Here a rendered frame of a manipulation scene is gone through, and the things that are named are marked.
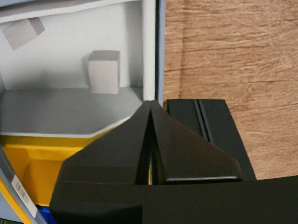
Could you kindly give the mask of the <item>blue open bin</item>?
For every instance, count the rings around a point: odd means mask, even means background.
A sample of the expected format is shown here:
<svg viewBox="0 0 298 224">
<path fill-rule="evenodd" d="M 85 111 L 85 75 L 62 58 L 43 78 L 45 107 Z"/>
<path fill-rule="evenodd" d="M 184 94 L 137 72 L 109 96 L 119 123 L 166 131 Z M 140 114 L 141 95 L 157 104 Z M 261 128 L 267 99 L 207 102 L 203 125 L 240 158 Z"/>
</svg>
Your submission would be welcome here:
<svg viewBox="0 0 298 224">
<path fill-rule="evenodd" d="M 151 185 L 151 173 L 150 173 L 150 185 Z M 47 224 L 57 224 L 51 213 L 49 213 L 48 206 L 42 206 L 42 205 L 35 205 L 39 212 L 42 214 L 43 218 L 46 220 Z M 44 211 L 44 212 L 41 212 Z"/>
</svg>

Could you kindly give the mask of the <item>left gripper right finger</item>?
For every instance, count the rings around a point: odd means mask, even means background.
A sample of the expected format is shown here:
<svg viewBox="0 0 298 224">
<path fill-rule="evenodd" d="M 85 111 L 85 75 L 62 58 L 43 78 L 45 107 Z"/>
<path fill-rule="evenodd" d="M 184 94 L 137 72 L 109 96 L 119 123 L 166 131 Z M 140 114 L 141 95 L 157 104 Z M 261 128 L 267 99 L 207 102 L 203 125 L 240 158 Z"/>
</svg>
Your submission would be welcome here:
<svg viewBox="0 0 298 224">
<path fill-rule="evenodd" d="M 156 100 L 150 109 L 152 185 L 245 181 L 236 159 L 174 120 Z"/>
</svg>

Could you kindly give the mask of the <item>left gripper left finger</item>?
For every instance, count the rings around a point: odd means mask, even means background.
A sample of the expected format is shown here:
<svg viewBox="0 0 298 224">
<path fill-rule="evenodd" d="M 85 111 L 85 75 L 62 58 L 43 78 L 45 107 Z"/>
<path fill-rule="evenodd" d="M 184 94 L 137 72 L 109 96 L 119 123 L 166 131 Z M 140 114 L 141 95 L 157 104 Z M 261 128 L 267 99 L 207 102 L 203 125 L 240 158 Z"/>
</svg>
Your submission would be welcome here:
<svg viewBox="0 0 298 224">
<path fill-rule="evenodd" d="M 56 183 L 71 179 L 148 185 L 150 102 L 145 100 L 129 119 L 65 159 Z"/>
</svg>

